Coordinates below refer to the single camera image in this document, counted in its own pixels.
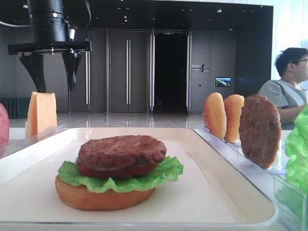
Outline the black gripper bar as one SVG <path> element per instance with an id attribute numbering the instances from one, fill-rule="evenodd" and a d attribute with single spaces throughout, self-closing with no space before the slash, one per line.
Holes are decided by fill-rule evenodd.
<path id="1" fill-rule="evenodd" d="M 62 58 L 64 61 L 68 90 L 74 91 L 76 88 L 76 73 L 78 65 L 80 64 L 82 54 L 80 51 L 92 51 L 92 42 L 85 41 L 64 41 L 54 43 L 22 43 L 22 44 L 9 44 L 8 54 L 17 55 L 22 53 L 19 57 L 21 63 L 24 65 L 30 74 L 37 92 L 45 92 L 46 84 L 43 70 L 42 54 L 37 53 L 52 53 L 63 52 Z"/>

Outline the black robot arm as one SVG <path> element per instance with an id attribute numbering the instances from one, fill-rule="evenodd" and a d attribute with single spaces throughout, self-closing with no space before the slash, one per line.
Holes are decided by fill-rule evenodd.
<path id="1" fill-rule="evenodd" d="M 61 0 L 29 0 L 27 2 L 32 43 L 8 45 L 10 55 L 19 60 L 30 74 L 38 92 L 46 92 L 43 61 L 44 54 L 61 53 L 67 76 L 68 90 L 76 88 L 76 73 L 82 53 L 92 50 L 87 38 L 75 41 L 77 25 L 64 14 Z"/>

